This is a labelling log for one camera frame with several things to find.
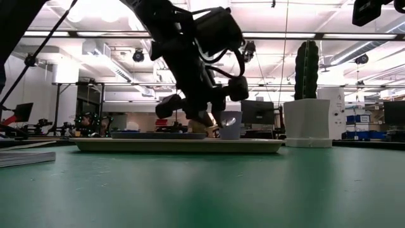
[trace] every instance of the stack of paper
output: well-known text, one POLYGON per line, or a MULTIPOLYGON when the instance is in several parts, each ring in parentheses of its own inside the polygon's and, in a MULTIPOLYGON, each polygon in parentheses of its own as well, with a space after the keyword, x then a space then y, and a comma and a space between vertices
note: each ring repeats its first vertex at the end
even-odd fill
POLYGON ((0 152, 0 167, 55 161, 56 153, 0 152))

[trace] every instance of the white planter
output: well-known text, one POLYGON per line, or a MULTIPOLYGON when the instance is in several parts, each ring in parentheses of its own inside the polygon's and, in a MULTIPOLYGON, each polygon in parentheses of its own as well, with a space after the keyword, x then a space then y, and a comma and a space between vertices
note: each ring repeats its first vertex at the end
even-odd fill
POLYGON ((329 104, 327 99, 301 99, 284 103, 286 146, 332 147, 329 104))

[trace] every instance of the green cactus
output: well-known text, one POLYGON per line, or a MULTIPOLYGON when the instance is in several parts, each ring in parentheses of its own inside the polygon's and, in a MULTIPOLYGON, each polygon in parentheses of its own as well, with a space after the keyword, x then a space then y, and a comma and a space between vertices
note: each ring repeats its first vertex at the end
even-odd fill
POLYGON ((318 80, 319 55, 315 41, 301 44, 296 57, 296 85, 294 99, 315 98, 318 80))

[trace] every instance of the workbench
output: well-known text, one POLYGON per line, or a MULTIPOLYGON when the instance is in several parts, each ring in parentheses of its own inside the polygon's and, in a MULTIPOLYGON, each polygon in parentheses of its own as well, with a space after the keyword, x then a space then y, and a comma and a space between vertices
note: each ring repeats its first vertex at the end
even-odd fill
POLYGON ((55 151, 0 169, 0 227, 403 227, 405 152, 275 155, 55 151))

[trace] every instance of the computer monitor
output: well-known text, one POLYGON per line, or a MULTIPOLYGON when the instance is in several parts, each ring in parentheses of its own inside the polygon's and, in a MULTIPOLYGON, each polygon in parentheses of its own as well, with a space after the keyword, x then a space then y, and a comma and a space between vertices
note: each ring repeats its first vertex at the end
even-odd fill
POLYGON ((33 103, 19 104, 14 110, 16 123, 28 122, 30 120, 33 103))
POLYGON ((405 125, 405 101, 384 102, 385 123, 389 125, 405 125))
POLYGON ((274 103, 266 101, 241 101, 242 123, 274 124, 274 103))

